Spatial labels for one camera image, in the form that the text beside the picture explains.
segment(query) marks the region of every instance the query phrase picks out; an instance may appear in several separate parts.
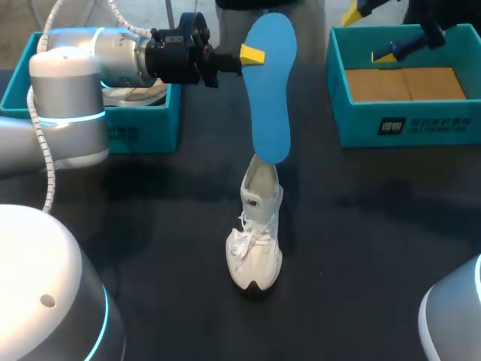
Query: black tabletop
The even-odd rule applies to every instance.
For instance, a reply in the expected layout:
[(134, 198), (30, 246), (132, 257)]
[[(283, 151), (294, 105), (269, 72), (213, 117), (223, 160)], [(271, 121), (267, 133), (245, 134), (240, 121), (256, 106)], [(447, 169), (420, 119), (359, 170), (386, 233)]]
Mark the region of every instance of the black tabletop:
[[(225, 261), (253, 155), (241, 77), (184, 87), (175, 154), (110, 155), (57, 175), (53, 216), (116, 296), (127, 361), (425, 360), (422, 297), (481, 252), (481, 149), (341, 149), (322, 9), (306, 0), (283, 11), (299, 52), (288, 88), (292, 149), (278, 165), (283, 268), (267, 299), (243, 298)], [(224, 44), (256, 18), (219, 15)], [(45, 183), (42, 174), (3, 180), (0, 202), (39, 208)]]

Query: teal storage bin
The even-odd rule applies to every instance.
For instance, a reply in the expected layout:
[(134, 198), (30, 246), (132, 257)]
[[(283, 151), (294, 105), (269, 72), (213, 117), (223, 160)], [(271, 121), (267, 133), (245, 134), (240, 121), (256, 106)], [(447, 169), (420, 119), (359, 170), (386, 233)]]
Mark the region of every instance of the teal storage bin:
[[(35, 54), (41, 33), (26, 45), (5, 95), (0, 115), (30, 121), (26, 96), (30, 87), (29, 60)], [(168, 86), (165, 106), (106, 107), (111, 153), (172, 153), (177, 148), (182, 99), (181, 85)]]
[[(403, 62), (372, 63), (373, 50), (420, 33), (420, 26), (331, 30), (327, 81), (342, 147), (481, 143), (481, 40), (471, 25), (448, 30), (439, 49), (420, 50)], [(426, 67), (453, 67), (467, 100), (355, 103), (345, 72)]]

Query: white sneaker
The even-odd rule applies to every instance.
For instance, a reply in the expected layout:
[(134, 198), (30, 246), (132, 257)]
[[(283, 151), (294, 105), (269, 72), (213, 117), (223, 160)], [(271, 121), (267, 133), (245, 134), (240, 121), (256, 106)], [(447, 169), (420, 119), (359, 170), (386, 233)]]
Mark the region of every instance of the white sneaker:
[(264, 291), (274, 284), (283, 261), (277, 240), (283, 188), (276, 167), (254, 156), (240, 186), (240, 197), (243, 231), (233, 229), (225, 243), (228, 269), (242, 290)]

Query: blue insole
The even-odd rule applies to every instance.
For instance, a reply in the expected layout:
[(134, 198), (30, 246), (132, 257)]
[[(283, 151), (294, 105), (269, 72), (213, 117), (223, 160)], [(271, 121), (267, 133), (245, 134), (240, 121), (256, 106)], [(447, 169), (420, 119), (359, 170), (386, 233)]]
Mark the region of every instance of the blue insole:
[(297, 54), (294, 28), (282, 14), (266, 14), (254, 23), (245, 45), (265, 51), (264, 65), (242, 68), (249, 94), (253, 143), (267, 163), (282, 162), (291, 147), (287, 79)]

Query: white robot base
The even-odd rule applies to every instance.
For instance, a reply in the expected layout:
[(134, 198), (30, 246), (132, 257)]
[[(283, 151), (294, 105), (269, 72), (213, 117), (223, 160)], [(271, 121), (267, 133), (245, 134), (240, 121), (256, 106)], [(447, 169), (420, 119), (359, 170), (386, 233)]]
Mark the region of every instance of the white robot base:
[(0, 359), (121, 361), (119, 311), (55, 218), (0, 205)]
[(481, 256), (435, 284), (419, 308), (419, 336), (429, 361), (481, 358)]

